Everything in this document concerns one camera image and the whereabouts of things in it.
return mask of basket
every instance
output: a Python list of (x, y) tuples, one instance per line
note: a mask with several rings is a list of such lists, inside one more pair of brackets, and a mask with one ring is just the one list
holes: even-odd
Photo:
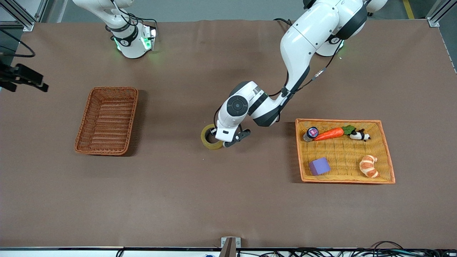
[(87, 155), (123, 155), (128, 149), (138, 90), (95, 87), (90, 91), (74, 150)]
[[(322, 141), (305, 142), (303, 134), (310, 127), (316, 127), (320, 133), (330, 129), (352, 125), (357, 129), (365, 129), (371, 139), (353, 140), (349, 136)], [(381, 121), (379, 120), (322, 120), (296, 119), (298, 161), (303, 182), (336, 182), (336, 183), (371, 183), (394, 184), (392, 161), (387, 147)], [(376, 178), (366, 177), (359, 169), (359, 163), (365, 155), (378, 158), (375, 168), (379, 172)], [(322, 175), (313, 176), (309, 163), (325, 157), (331, 170)]]

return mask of brown table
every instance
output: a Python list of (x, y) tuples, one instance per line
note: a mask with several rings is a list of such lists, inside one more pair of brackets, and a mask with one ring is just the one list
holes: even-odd
[[(369, 21), (271, 128), (209, 151), (202, 128), (239, 82), (285, 79), (274, 21), (159, 24), (157, 52), (124, 58), (104, 24), (37, 24), (15, 59), (48, 93), (0, 93), (2, 246), (456, 247), (457, 76), (437, 28)], [(314, 57), (311, 74), (329, 59)], [(94, 86), (140, 90), (125, 157), (73, 150)], [(301, 183), (295, 118), (380, 119), (397, 183)]]

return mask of carrot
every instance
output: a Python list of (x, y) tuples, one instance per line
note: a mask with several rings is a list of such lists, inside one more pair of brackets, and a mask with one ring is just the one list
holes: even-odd
[(321, 141), (321, 140), (325, 140), (325, 139), (331, 139), (331, 138), (337, 138), (337, 137), (340, 137), (342, 135), (348, 135), (350, 134), (355, 128), (351, 125), (348, 125), (348, 126), (345, 126), (345, 127), (341, 127), (341, 128), (335, 128), (335, 129), (331, 129), (329, 131), (326, 131), (322, 134), (319, 134), (315, 139), (314, 141)]

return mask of bottle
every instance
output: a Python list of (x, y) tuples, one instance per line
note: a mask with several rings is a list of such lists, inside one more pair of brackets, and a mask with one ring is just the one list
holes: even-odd
[(313, 139), (315, 139), (319, 135), (319, 131), (317, 130), (316, 127), (310, 127), (305, 134), (303, 134), (303, 140), (305, 142), (311, 142)]

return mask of blue cube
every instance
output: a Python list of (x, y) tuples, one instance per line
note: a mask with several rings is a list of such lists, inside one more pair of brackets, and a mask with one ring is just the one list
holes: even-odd
[(313, 176), (317, 176), (322, 173), (326, 173), (326, 172), (330, 171), (329, 162), (327, 161), (327, 158), (325, 158), (325, 157), (322, 157), (320, 159), (310, 162), (309, 168), (311, 169), (311, 173), (313, 174)]

